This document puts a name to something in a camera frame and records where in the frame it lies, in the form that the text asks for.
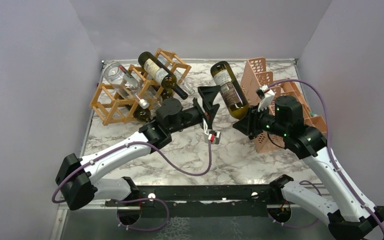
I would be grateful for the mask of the clear glass jug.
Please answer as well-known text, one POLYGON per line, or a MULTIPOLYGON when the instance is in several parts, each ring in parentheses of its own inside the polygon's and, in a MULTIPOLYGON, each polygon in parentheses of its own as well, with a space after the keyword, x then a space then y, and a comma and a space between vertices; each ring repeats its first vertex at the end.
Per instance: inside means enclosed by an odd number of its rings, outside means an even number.
POLYGON ((142 89, 140 82, 120 63, 112 62, 107 64, 102 77, 124 99, 135 100, 142 109, 147 109, 150 106, 147 100, 139 96, 142 89))

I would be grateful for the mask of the green wine bottle silver neck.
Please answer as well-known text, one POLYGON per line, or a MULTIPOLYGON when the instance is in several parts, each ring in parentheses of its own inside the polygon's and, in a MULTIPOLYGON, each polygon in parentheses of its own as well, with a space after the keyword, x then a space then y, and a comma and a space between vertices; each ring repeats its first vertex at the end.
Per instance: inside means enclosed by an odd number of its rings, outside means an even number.
POLYGON ((248 112, 247 101, 239 82, 227 61, 220 61, 210 68, 210 74, 214 83, 220 86, 221 97, 230 115, 241 120, 248 112))

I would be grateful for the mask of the dark green wine bottle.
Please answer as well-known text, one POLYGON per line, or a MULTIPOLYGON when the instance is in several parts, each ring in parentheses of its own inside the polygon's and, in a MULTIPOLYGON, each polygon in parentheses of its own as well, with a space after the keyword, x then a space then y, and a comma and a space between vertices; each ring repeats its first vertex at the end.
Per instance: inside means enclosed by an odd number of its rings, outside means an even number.
POLYGON ((148 108, 144 109, 142 108, 141 106, 138 106, 134 112, 133 112, 133 115, 132 115, 136 120, 138 120, 139 122, 148 122, 152 119, 152 115, 151 115, 151 112, 148 108))

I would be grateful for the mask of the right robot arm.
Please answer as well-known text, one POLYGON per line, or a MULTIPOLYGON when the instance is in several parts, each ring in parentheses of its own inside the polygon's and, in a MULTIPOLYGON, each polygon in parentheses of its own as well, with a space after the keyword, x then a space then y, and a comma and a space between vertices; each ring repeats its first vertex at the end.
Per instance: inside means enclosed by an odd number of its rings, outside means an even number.
POLYGON ((312 169, 332 196, 328 200, 283 175, 270 183, 269 199, 305 209, 337 240, 363 240, 374 228, 383 228, 384 206, 375 205, 352 181, 334 156, 330 138, 304 123, 302 104, 290 95, 277 97, 270 85, 256 92, 259 104, 249 107, 233 127, 250 139, 260 133, 281 137, 284 147, 312 169))

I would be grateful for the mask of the wooden wine rack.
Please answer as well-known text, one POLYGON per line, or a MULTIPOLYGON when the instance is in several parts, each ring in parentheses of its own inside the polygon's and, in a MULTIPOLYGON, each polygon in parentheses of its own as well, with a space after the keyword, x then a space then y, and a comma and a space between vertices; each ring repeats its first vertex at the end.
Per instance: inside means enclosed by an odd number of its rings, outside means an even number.
MULTIPOLYGON (((104 64, 102 74, 101 74, 101 82, 97 85, 97 89, 94 93, 94 96, 89 104, 90 108, 99 116, 104 126, 115 123, 128 123, 132 121, 137 121, 133 117, 133 113, 139 104, 133 99, 124 99, 119 93, 117 93, 114 88, 103 79, 103 71, 104 68, 113 62, 119 61, 108 61, 104 64)), ((149 85, 154 85, 154 88, 157 90, 157 96, 161 95, 162 90, 164 89, 153 80, 153 78, 143 70, 141 66, 135 66, 131 64, 127 71, 139 81, 141 90, 138 94, 143 99, 146 99, 146 91, 149 85)), ((148 109, 151 112, 151 117, 154 116, 155 109, 150 105, 150 101, 148 109)))

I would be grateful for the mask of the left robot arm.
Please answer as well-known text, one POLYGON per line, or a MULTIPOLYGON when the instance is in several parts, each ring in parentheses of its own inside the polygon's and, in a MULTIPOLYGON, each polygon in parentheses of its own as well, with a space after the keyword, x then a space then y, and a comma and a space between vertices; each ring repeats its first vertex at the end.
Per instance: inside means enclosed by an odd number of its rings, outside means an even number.
POLYGON ((200 173, 188 172, 176 166, 163 153, 162 148, 172 141, 172 134, 199 125, 206 137, 208 149, 220 138, 220 132, 212 129, 213 121, 220 108, 206 97, 202 104, 193 99, 191 108, 183 109, 175 98, 165 100, 156 111, 156 117, 145 123, 138 131, 119 143, 99 152, 77 157, 67 155, 55 178, 57 185, 51 200, 55 204, 67 203, 70 210, 78 210, 95 199, 120 200, 132 205, 137 200, 137 191, 128 178, 106 179, 105 176, 130 161, 159 153, 177 171, 193 177, 206 175, 212 166, 212 154, 208 154, 208 166, 200 173))

